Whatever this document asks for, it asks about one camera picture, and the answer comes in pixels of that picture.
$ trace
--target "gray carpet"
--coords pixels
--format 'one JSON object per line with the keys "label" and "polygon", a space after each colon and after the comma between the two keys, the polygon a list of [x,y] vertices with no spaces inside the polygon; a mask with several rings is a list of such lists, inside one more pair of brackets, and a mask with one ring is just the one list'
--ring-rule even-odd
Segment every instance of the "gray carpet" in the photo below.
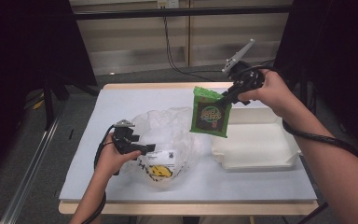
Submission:
{"label": "gray carpet", "polygon": [[[218,71],[222,65],[205,66],[197,70]],[[225,81],[219,73],[197,73],[216,81]],[[97,77],[100,89],[107,83],[133,83],[133,82],[184,82],[204,81],[199,77],[179,75],[173,70],[159,70],[138,72],[113,76]],[[69,165],[76,153],[77,145],[86,128],[96,103],[96,97],[87,95],[74,87],[68,87],[71,96],[64,103],[62,117],[58,128],[48,146],[48,151],[40,165],[31,190],[18,216],[17,223],[66,223],[70,216],[60,214],[58,211],[59,195],[64,183]],[[356,145],[348,133],[341,131],[339,122],[334,114],[320,98],[317,101],[317,116],[324,125],[338,138]],[[22,124],[16,136],[11,140],[10,150],[0,163],[0,220],[7,209],[10,199],[14,195],[23,175],[25,174],[34,151],[44,134],[46,124],[44,107],[37,110],[28,109],[24,114]],[[320,191],[314,184],[318,195],[318,202],[324,201]],[[256,217],[256,223],[297,223],[302,217]],[[103,223],[127,223],[128,217],[103,216]],[[338,223],[331,210],[327,208],[310,223]]]}

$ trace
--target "white tray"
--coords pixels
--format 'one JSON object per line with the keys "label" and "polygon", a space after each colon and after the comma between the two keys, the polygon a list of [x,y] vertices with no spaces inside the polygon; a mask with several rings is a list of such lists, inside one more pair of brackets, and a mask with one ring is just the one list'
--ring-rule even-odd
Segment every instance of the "white tray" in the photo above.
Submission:
{"label": "white tray", "polygon": [[300,149],[269,107],[233,108],[227,138],[213,137],[213,158],[227,170],[292,167]]}

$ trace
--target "table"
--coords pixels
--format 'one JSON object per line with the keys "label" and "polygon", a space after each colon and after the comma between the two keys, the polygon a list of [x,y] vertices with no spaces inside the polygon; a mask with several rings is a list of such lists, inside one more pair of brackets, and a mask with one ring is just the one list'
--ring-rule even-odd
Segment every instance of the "table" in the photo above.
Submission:
{"label": "table", "polygon": [[[230,82],[198,82],[198,83],[139,83],[139,84],[108,84],[104,90],[126,89],[174,89],[194,88],[228,88]],[[305,201],[249,201],[212,202],[212,203],[126,203],[109,202],[103,214],[130,216],[291,216],[307,215],[318,207],[316,200]],[[59,210],[63,214],[73,214],[77,202],[60,202]]]}

